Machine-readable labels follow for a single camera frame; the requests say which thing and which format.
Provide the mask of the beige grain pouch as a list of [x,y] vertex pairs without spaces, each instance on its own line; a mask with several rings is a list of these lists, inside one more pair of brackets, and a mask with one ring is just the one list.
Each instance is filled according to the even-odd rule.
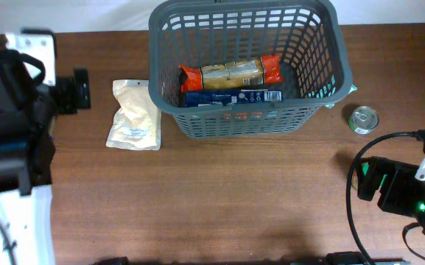
[[141,79],[113,81],[119,109],[113,117],[107,147],[133,151],[161,148],[161,111],[151,100],[148,85]]

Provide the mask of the mint green wipes packet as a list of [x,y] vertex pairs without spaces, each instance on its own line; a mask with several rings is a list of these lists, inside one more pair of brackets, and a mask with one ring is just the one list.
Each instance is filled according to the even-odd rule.
[[351,80],[344,81],[342,78],[339,79],[331,74],[324,78],[322,84],[302,91],[303,98],[310,99],[309,103],[316,108],[323,106],[332,108],[351,92],[357,90],[357,87],[351,83]]

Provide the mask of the grey plastic basket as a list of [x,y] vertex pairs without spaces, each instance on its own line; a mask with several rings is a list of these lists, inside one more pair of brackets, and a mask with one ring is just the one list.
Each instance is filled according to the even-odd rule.
[[165,1],[149,64],[152,101],[192,138],[291,132],[353,82],[326,0]]

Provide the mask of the red spaghetti pasta packet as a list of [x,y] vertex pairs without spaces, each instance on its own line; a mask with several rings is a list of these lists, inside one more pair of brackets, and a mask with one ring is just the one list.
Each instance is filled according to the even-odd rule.
[[186,93],[281,83],[280,61],[279,55],[266,55],[200,68],[179,65],[180,89]]

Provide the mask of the blue Kleenex tissue multipack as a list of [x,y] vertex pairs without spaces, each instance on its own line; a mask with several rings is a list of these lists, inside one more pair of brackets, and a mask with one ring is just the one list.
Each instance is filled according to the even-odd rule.
[[210,105],[244,105],[262,102],[281,102],[281,91],[275,90],[218,90],[186,92],[184,107],[202,107]]

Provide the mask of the green lid jar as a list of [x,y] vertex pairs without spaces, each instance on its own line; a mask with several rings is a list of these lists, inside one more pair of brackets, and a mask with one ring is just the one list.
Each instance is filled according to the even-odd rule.
[[359,190],[359,185],[363,184],[365,180],[369,181],[369,185],[375,189],[382,187],[386,178],[386,174],[371,171],[372,166],[369,162],[358,163],[351,173],[351,187],[356,191]]

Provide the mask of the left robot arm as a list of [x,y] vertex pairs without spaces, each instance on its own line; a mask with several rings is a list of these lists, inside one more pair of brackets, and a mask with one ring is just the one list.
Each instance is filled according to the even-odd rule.
[[88,72],[45,85],[45,65],[0,50],[0,264],[54,264],[52,131],[59,115],[91,106]]

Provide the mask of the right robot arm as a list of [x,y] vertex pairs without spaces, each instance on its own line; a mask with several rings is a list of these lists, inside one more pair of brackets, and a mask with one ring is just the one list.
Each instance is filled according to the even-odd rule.
[[418,167],[382,157],[356,163],[357,196],[371,201],[380,193],[378,207],[387,213],[412,217],[425,234],[425,178],[415,178]]

